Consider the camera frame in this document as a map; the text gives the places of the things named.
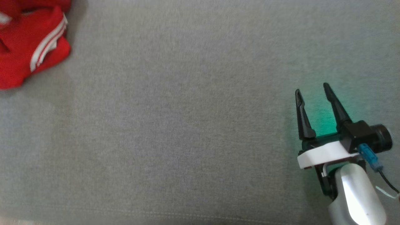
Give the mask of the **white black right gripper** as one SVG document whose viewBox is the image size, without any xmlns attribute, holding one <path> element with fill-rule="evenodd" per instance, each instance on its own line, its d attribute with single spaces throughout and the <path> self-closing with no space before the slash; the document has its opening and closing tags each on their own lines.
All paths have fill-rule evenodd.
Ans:
<svg viewBox="0 0 400 225">
<path fill-rule="evenodd" d="M 324 91 L 330 102 L 336 130 L 341 131 L 346 123 L 353 121 L 337 98 L 329 83 L 324 83 Z M 296 114 L 299 139 L 302 140 L 297 162 L 301 169 L 314 168 L 325 196 L 334 200 L 337 195 L 335 172 L 347 163 L 354 163 L 366 170 L 366 162 L 357 153 L 348 153 L 339 141 L 339 134 L 332 133 L 316 137 L 305 111 L 305 102 L 299 89 L 295 91 Z"/>
</svg>

